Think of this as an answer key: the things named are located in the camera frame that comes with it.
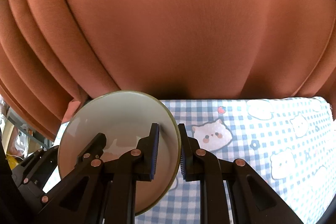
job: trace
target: screw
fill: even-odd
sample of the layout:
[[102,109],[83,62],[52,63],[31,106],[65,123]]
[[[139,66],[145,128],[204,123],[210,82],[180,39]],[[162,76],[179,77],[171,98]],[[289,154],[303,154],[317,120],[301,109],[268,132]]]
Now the screw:
[[42,198],[41,198],[41,201],[42,203],[47,203],[48,202],[48,197],[46,195],[44,195]]
[[131,155],[132,156],[138,156],[138,155],[140,155],[141,154],[141,150],[139,150],[139,149],[133,149],[132,151],[131,151]]
[[95,160],[93,160],[93,161],[91,162],[91,166],[93,166],[93,167],[97,167],[97,166],[99,166],[100,164],[101,164],[101,161],[98,160],[98,159],[95,159]]
[[206,154],[206,151],[204,149],[197,149],[196,154],[199,156],[204,156]]
[[243,159],[236,159],[236,165],[238,165],[238,166],[244,166],[245,163],[246,162]]

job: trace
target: white bowl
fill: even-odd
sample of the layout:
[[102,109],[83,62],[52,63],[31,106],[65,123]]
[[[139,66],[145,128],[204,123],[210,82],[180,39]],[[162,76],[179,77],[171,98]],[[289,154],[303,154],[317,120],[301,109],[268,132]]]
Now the white bowl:
[[60,177],[73,170],[77,155],[99,132],[107,144],[101,159],[118,159],[134,149],[139,138],[149,135],[152,123],[160,125],[159,150],[154,180],[137,181],[135,213],[153,207],[174,182],[180,162],[181,139],[176,121],[159,100],[141,92],[118,91],[98,97],[72,118],[58,149]]

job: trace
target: bowl rim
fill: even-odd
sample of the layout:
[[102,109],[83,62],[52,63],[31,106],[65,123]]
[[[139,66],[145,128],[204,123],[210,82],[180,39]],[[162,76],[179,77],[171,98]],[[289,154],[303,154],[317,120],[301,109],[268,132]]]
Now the bowl rim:
[[[174,170],[174,173],[172,175],[172,178],[170,179],[170,182],[168,183],[167,187],[165,188],[164,192],[154,201],[152,202],[149,206],[147,206],[146,208],[144,208],[143,210],[139,211],[139,212],[135,212],[135,215],[138,216],[144,212],[147,212],[148,210],[150,210],[151,208],[153,208],[163,197],[164,195],[168,192],[168,190],[170,189],[170,187],[172,186],[175,178],[176,178],[176,175],[177,175],[177,172],[179,171],[179,166],[180,166],[180,155],[181,155],[181,136],[180,136],[180,133],[179,133],[179,128],[177,126],[177,123],[176,123],[176,120],[173,116],[173,114],[171,114],[171,112],[169,111],[169,109],[160,101],[158,100],[157,98],[147,94],[147,93],[144,93],[144,92],[140,92],[140,91],[135,91],[135,90],[118,90],[118,91],[114,91],[114,92],[110,92],[110,93],[106,93],[104,95],[101,95],[93,100],[91,100],[90,102],[88,102],[86,105],[84,105],[83,107],[89,105],[91,102],[93,101],[96,101],[98,99],[101,99],[105,96],[108,96],[110,94],[114,94],[114,93],[136,93],[136,94],[141,94],[141,95],[144,95],[144,96],[147,96],[151,99],[153,99],[154,101],[156,101],[159,105],[161,105],[163,107],[163,109],[167,112],[169,118],[171,119],[173,125],[174,125],[174,128],[175,128],[175,132],[176,132],[176,135],[177,135],[177,145],[178,145],[178,156],[177,156],[177,162],[176,162],[176,165],[175,165],[175,170]],[[79,109],[76,114],[71,118],[71,120],[69,121],[68,125],[66,126],[64,132],[67,130],[67,128],[70,126],[70,124],[73,122],[73,120],[76,118],[77,114],[80,112]],[[59,146],[61,146],[62,144],[62,140],[63,140],[63,136],[61,137],[61,141],[59,143]],[[58,154],[57,154],[57,161],[59,163],[59,150],[58,150]],[[58,173],[59,173],[59,176],[61,179],[63,179],[62,175],[61,175],[61,172],[60,172],[60,168],[59,168],[59,165],[57,166],[58,168]]]

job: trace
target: brown fabric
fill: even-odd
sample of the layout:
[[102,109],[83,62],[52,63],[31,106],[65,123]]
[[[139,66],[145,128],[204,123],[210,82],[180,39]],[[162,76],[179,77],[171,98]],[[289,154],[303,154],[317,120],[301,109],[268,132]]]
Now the brown fabric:
[[[86,94],[119,88],[159,99],[321,95],[336,104],[335,0],[6,1],[2,54],[13,82],[50,117],[24,104],[10,78],[0,93],[46,134],[56,133],[51,117],[68,119]],[[13,60],[25,49],[20,67]]]

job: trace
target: orange curtain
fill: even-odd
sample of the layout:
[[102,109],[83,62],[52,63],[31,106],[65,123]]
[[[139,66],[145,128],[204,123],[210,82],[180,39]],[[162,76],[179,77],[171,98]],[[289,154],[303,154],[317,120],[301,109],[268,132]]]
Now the orange curtain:
[[51,139],[87,96],[119,89],[333,104],[335,11],[335,0],[0,0],[0,94]]

